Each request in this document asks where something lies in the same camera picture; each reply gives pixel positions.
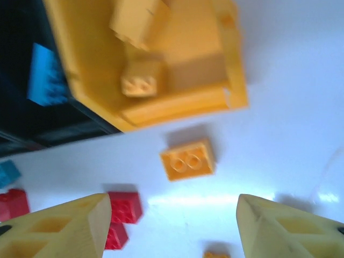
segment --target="white table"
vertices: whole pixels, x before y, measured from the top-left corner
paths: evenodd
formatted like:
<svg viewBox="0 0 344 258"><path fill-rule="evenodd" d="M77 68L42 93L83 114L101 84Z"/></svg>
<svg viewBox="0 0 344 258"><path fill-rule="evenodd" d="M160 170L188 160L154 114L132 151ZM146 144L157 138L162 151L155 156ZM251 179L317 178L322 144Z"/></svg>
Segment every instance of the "white table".
<svg viewBox="0 0 344 258"><path fill-rule="evenodd" d="M137 189L145 214L104 257L243 257L240 193L344 221L344 2L240 0L250 108L13 156L32 211ZM208 135L216 174L170 183L159 152Z"/></svg>

